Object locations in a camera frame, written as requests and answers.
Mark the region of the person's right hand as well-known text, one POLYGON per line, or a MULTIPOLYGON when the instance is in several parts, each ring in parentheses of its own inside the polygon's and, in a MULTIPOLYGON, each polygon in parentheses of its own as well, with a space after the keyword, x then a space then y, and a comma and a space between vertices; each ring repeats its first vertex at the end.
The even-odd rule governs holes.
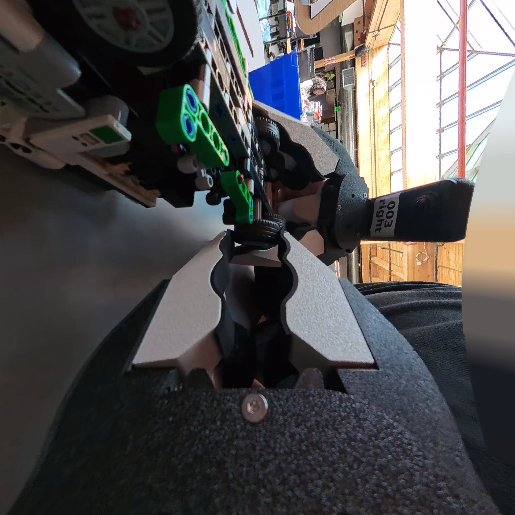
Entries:
POLYGON ((302 190, 292 190, 279 181, 274 183, 276 212, 287 222, 316 228, 324 184, 322 180, 310 183, 302 190))

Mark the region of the person's black clothing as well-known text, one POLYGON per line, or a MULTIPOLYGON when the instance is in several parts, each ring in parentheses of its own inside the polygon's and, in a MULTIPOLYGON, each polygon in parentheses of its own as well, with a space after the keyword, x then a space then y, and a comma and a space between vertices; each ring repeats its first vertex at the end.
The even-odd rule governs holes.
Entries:
POLYGON ((480 428, 462 328, 461 288, 417 281, 355 287, 420 355, 488 493, 503 514, 514 514, 514 465, 487 450, 480 428))

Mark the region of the blue plastic bin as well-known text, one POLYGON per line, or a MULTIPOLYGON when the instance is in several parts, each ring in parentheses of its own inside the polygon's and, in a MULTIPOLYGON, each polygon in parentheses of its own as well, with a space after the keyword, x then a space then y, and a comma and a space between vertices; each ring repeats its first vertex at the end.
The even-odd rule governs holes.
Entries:
POLYGON ((254 100, 300 120, 303 107, 297 51, 249 73, 254 100))

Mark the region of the red steel column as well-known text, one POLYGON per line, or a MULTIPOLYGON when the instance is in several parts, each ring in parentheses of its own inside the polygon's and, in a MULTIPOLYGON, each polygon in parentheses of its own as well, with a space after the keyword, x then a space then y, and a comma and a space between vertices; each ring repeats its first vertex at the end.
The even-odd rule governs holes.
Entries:
POLYGON ((467 92, 467 16, 468 2, 460 1, 458 60, 458 158, 457 177, 466 177, 466 92, 467 92))

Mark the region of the small black lego wheel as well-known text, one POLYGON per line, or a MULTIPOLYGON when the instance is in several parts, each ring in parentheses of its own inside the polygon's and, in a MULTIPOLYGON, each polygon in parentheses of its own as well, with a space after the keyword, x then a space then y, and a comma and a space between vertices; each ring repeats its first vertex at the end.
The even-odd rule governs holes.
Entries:
POLYGON ((264 213, 253 223, 237 224, 233 231, 233 240, 241 245, 266 250, 276 246, 280 241, 280 232, 286 229, 286 220, 275 213, 264 213))

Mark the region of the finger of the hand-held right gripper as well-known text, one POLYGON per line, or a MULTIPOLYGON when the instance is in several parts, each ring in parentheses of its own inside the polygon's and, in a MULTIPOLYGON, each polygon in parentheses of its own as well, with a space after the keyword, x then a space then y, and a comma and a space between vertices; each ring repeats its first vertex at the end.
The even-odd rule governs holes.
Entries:
POLYGON ((288 186, 302 189, 336 170, 337 155, 312 127, 259 101, 253 103, 253 116, 267 181, 296 175, 287 179, 288 186))
MULTIPOLYGON (((313 255, 319 256, 325 251, 324 241, 317 230, 308 231, 299 241, 313 255)), ((278 258, 278 247, 268 250, 247 249, 242 246, 235 247, 234 256, 230 261, 234 265, 281 267, 278 258)))

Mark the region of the instruction board on stand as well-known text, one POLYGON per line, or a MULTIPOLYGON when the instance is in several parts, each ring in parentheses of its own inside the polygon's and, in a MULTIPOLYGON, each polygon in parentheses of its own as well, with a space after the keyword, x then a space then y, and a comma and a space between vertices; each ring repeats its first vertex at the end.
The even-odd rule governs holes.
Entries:
POLYGON ((339 19, 341 14, 344 14, 344 21, 351 22, 356 16, 363 14, 364 1, 355 1, 344 10, 338 17, 330 20, 329 16, 318 16, 311 20, 310 18, 310 3, 312 1, 294 1, 295 4, 295 19, 298 27, 306 35, 314 35, 322 29, 331 24, 334 20, 339 19))

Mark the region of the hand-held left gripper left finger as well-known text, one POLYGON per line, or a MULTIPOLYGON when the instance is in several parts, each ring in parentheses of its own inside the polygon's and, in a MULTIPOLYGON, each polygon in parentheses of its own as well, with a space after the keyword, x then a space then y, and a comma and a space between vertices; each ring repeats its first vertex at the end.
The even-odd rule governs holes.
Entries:
POLYGON ((226 289, 234 242, 223 231, 170 280, 158 302, 132 364, 138 368, 176 368, 186 377, 204 369, 222 387, 222 360, 235 342, 226 289))

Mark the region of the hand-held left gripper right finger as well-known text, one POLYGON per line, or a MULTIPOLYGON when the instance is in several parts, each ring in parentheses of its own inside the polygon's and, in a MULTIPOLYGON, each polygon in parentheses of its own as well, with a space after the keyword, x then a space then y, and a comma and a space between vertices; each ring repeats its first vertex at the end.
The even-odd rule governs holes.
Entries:
POLYGON ((374 357, 337 275, 289 233, 281 239, 280 261, 293 278, 281 304, 291 364, 323 378, 331 370, 372 370, 374 357))

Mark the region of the black green lego truck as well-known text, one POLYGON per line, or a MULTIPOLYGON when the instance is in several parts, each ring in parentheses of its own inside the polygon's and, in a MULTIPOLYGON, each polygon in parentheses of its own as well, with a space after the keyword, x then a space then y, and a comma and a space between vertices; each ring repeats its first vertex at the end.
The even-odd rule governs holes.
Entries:
POLYGON ((43 168, 270 225, 279 129, 253 103, 226 1, 1 1, 1 144, 43 168))

